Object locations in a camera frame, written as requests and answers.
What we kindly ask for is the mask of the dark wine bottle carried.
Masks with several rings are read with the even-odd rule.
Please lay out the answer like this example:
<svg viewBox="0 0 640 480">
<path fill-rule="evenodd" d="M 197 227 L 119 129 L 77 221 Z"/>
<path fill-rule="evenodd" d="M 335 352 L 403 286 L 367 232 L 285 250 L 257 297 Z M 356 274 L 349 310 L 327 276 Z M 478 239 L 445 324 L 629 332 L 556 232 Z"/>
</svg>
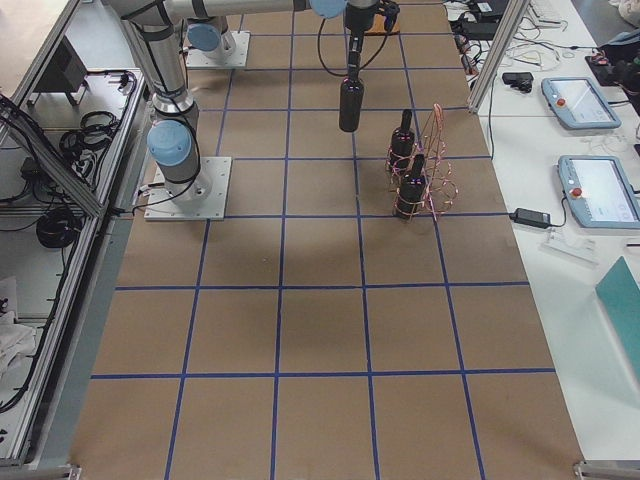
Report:
<svg viewBox="0 0 640 480">
<path fill-rule="evenodd" d="M 352 133 L 359 127 L 365 86 L 358 77 L 346 77 L 340 84 L 339 128 Z"/>
</svg>

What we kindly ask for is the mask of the wooden tray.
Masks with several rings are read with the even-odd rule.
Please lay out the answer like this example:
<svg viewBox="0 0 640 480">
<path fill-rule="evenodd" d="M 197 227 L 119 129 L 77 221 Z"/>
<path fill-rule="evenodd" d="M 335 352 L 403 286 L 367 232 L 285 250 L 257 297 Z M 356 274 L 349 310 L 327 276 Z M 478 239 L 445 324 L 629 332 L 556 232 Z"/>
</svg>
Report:
<svg viewBox="0 0 640 480">
<path fill-rule="evenodd" d="M 388 21 L 383 16 L 376 15 L 374 23 L 370 29 L 365 32 L 366 36 L 384 36 L 384 35 L 396 35 L 400 33 L 400 23 L 396 21 L 390 30 L 387 29 Z"/>
</svg>

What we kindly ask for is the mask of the dark wine bottle in basket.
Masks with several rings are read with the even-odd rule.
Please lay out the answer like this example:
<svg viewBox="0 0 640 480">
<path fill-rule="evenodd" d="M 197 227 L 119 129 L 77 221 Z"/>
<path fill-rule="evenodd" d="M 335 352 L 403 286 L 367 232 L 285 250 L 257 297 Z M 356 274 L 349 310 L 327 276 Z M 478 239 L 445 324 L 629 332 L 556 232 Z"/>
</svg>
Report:
<svg viewBox="0 0 640 480">
<path fill-rule="evenodd" d="M 388 170 L 391 173 L 399 174 L 408 167 L 415 141 L 412 120 L 412 110 L 404 109 L 401 123 L 391 135 L 388 152 Z"/>
</svg>

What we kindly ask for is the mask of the black power adapter brick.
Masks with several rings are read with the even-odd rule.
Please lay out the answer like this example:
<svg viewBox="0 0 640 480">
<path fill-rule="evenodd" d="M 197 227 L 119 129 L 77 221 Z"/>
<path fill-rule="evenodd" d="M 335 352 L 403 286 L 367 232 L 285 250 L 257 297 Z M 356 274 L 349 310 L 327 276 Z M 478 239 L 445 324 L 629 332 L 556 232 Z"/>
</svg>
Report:
<svg viewBox="0 0 640 480">
<path fill-rule="evenodd" d="M 469 40 L 491 41 L 498 30 L 498 23 L 492 22 L 462 22 L 459 34 Z"/>
</svg>

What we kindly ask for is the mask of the black handheld device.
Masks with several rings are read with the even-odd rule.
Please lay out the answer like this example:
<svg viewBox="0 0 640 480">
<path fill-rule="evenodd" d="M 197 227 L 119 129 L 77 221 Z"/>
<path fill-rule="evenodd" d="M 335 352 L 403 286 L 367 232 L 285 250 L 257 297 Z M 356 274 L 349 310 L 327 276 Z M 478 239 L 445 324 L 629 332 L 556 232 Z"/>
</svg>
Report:
<svg viewBox="0 0 640 480">
<path fill-rule="evenodd" d="M 530 72 L 504 72 L 502 82 L 521 93 L 530 93 L 533 87 L 533 75 Z"/>
</svg>

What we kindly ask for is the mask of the upper blue teach pendant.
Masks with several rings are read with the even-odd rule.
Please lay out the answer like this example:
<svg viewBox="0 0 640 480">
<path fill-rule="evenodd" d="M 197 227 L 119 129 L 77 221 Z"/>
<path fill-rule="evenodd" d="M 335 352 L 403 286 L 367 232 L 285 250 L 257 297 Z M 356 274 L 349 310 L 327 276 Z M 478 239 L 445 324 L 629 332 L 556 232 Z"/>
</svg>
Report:
<svg viewBox="0 0 640 480">
<path fill-rule="evenodd" d="M 621 126 L 618 115 L 590 78 L 544 78 L 541 91 L 551 111 L 566 129 L 601 130 Z"/>
</svg>

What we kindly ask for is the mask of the blue teach pendant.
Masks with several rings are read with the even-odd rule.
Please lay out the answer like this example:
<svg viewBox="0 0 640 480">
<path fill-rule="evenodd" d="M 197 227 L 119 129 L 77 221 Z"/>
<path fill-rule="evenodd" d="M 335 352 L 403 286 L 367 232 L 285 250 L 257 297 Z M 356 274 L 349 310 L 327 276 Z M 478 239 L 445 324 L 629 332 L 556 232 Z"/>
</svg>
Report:
<svg viewBox="0 0 640 480">
<path fill-rule="evenodd" d="M 557 172 L 581 227 L 639 229 L 639 203 L 617 157 L 563 155 Z"/>
<path fill-rule="evenodd" d="M 544 78 L 541 91 L 551 111 L 566 129 L 601 130 L 621 126 L 618 115 L 590 78 Z"/>
</svg>

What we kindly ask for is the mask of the small black power adapter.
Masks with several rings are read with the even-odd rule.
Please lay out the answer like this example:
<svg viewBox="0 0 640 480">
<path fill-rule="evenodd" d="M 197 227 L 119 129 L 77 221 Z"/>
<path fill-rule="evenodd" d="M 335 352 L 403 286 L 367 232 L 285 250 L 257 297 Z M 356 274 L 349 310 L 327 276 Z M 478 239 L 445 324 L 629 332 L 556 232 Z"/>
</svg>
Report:
<svg viewBox="0 0 640 480">
<path fill-rule="evenodd" d="M 550 215 L 545 212 L 516 208 L 509 214 L 509 218 L 516 224 L 531 226 L 539 229 L 547 229 L 551 226 Z"/>
</svg>

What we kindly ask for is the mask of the lower blue teach pendant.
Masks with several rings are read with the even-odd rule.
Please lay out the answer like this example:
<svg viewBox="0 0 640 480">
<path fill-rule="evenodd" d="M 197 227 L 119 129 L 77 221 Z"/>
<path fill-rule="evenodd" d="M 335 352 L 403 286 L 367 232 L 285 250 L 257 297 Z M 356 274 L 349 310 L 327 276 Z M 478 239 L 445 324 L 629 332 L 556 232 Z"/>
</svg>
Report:
<svg viewBox="0 0 640 480">
<path fill-rule="evenodd" d="M 557 172 L 581 227 L 639 229 L 639 203 L 617 157 L 563 155 Z"/>
</svg>

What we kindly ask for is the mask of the teal folder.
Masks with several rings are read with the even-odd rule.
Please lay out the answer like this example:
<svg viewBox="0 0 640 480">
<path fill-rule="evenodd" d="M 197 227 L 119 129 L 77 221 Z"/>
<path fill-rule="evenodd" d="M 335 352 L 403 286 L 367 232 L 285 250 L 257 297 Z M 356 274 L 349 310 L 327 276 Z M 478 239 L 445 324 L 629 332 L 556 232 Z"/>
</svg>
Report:
<svg viewBox="0 0 640 480">
<path fill-rule="evenodd" d="M 623 339 L 639 338 L 639 284 L 624 257 L 619 257 L 596 285 L 606 313 Z"/>
</svg>

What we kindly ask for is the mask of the aluminium frame post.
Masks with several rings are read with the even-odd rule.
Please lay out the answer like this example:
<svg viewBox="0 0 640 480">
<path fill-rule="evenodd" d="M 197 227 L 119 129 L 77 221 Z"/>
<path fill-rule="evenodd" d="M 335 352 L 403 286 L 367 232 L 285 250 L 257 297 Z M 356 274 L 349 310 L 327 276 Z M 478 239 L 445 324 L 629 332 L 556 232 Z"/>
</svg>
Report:
<svg viewBox="0 0 640 480">
<path fill-rule="evenodd" d="M 519 28 L 529 3 L 529 0 L 511 0 L 508 3 L 505 14 L 497 27 L 488 55 L 471 89 L 468 98 L 468 110 L 470 113 L 476 114 L 479 112 L 485 96 L 494 83 L 504 54 Z"/>
</svg>

